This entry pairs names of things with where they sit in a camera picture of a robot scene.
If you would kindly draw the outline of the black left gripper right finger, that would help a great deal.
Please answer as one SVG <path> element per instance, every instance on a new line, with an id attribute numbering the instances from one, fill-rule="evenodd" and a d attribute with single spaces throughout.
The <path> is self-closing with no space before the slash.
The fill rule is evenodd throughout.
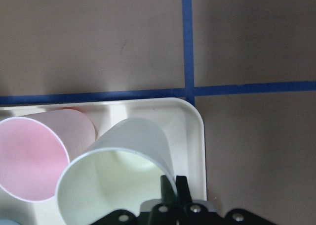
<path id="1" fill-rule="evenodd" d="M 180 205 L 192 203 L 191 193 L 186 176 L 176 176 L 177 198 Z"/>

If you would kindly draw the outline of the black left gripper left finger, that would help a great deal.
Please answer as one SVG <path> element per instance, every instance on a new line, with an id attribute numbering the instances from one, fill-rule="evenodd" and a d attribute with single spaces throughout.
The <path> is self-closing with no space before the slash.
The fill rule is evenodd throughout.
<path id="1" fill-rule="evenodd" d="M 160 177 L 160 193 L 161 193 L 162 204 L 164 205 L 177 204 L 177 195 L 174 192 L 169 179 L 165 175 Z"/>

